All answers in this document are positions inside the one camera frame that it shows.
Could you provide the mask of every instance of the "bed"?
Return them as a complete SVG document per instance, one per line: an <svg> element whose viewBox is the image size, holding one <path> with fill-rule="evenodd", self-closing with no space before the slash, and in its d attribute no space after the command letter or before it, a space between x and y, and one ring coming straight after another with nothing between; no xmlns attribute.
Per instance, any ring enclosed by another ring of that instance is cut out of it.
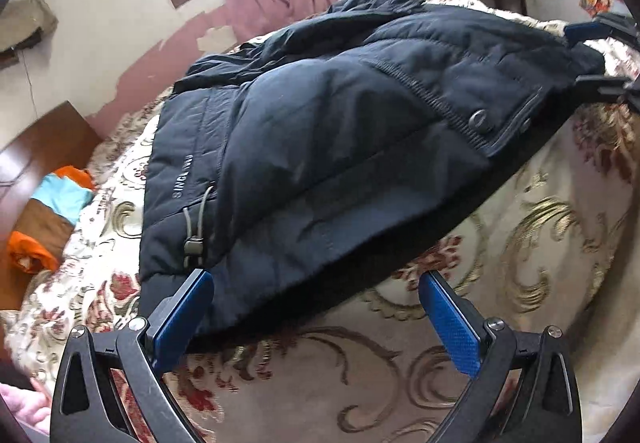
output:
<svg viewBox="0 0 640 443"><path fill-rule="evenodd" d="M489 9L479 0L425 1L493 12L555 34L564 27ZM607 73L638 76L640 57L626 46L609 39L591 45L605 54ZM12 359L51 391L74 325L113 330L136 315L146 163L169 94L127 116L97 147L88 169L100 187L65 248L65 262L55 273L34 277L19 308L1 312ZM425 441L466 379L424 318L416 292L421 272L439 269L485 316L498 315L517 329L555 324L575 330L632 222L639 127L625 106L581 108L475 213L385 282L298 331L184 357L165 382L209 442L263 435L303 442ZM580 351L589 352L584 344ZM139 439L153 441L124 376L113 372ZM598 406L592 379L578 375L581 393L588 391L582 403L593 407L585 441L597 441L615 419L610 413L628 398Z"/></svg>

